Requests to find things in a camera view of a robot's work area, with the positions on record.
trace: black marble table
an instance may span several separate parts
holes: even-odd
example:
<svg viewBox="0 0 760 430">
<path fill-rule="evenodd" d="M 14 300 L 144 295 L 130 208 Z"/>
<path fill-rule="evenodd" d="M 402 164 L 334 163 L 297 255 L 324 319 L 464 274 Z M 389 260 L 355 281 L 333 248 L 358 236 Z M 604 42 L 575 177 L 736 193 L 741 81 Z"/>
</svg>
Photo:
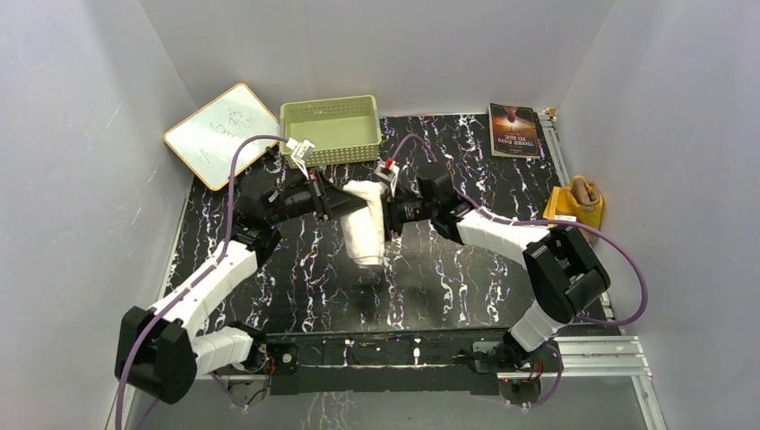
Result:
<svg viewBox="0 0 760 430">
<path fill-rule="evenodd" d="M 540 217 L 553 186 L 554 163 L 540 133 L 540 159 L 491 156 L 487 115 L 383 117 L 387 157 L 416 133 L 431 143 L 462 191 L 496 213 Z M 414 189 L 417 166 L 429 160 L 411 141 L 398 161 L 402 184 Z M 374 163 L 331 166 L 338 184 L 374 179 Z M 260 193 L 283 178 L 283 161 L 265 156 L 238 179 L 244 193 Z M 182 220 L 167 292 L 182 283 L 223 238 L 227 192 L 211 192 L 197 178 Z M 307 215 L 281 225 L 282 240 L 261 270 L 228 296 L 203 327 L 213 332 L 242 321 L 268 333 L 416 331 L 508 327 L 531 305 L 527 272 L 516 262 L 440 237 L 427 222 L 404 227 L 387 246 L 387 265 L 359 268 L 346 255 L 340 225 Z M 599 304 L 589 312 L 603 317 Z"/>
</svg>

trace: gray floor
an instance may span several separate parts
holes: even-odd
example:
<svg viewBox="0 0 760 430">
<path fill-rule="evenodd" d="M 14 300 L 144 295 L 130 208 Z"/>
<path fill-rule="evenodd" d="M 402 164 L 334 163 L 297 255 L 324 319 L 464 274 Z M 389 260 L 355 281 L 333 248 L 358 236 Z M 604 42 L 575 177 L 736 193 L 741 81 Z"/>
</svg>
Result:
<svg viewBox="0 0 760 430">
<path fill-rule="evenodd" d="M 544 383 L 551 384 L 550 378 Z M 629 377 L 565 378 L 548 403 L 523 414 L 499 398 L 466 392 L 328 392 L 273 396 L 247 414 L 213 381 L 198 381 L 177 405 L 159 404 L 143 429 L 645 429 Z M 146 399 L 133 413 L 140 416 Z M 130 417 L 132 428 L 136 420 Z"/>
</svg>

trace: black wire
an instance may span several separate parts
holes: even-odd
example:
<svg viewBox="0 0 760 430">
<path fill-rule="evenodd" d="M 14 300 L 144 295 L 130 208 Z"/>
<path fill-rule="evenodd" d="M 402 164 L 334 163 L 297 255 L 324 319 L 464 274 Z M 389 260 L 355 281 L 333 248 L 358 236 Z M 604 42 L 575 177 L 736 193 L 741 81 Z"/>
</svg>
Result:
<svg viewBox="0 0 760 430">
<path fill-rule="evenodd" d="M 253 401 L 254 401 L 254 399 L 256 398 L 256 396 L 258 396 L 259 394 L 261 394 L 262 392 L 264 392 L 264 391 L 266 391 L 266 390 L 267 390 L 266 388 L 262 388 L 261 390 L 259 390 L 259 391 L 255 392 L 255 393 L 254 393 L 254 395 L 253 395 L 253 396 L 251 396 L 251 399 L 250 399 L 250 400 L 248 400 L 248 403 L 246 403 L 246 406 L 250 406 L 250 405 L 251 405 L 251 402 L 253 402 Z"/>
</svg>

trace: white towel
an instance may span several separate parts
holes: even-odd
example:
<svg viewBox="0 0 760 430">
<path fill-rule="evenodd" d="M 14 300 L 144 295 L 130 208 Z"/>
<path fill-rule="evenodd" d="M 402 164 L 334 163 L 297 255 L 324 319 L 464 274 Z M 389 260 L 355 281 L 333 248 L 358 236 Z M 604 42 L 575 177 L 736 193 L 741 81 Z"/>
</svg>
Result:
<svg viewBox="0 0 760 430">
<path fill-rule="evenodd" d="M 349 181 L 343 191 L 367 201 L 367 207 L 341 217 L 346 251 L 359 266 L 383 264 L 385 234 L 383 228 L 383 184 L 372 181 Z"/>
</svg>

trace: brown object in yellow bag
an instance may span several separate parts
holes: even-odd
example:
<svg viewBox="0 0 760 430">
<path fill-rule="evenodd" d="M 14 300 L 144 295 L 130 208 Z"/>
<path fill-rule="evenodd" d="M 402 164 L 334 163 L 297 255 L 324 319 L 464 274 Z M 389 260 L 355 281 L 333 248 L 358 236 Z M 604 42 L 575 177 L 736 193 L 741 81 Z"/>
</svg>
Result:
<svg viewBox="0 0 760 430">
<path fill-rule="evenodd" d="M 601 226 L 601 211 L 604 199 L 594 183 L 583 176 L 573 177 L 573 182 L 565 188 L 555 186 L 544 210 L 545 219 L 577 219 L 578 222 L 598 229 Z M 597 237 L 581 230 L 586 240 L 596 242 Z"/>
</svg>

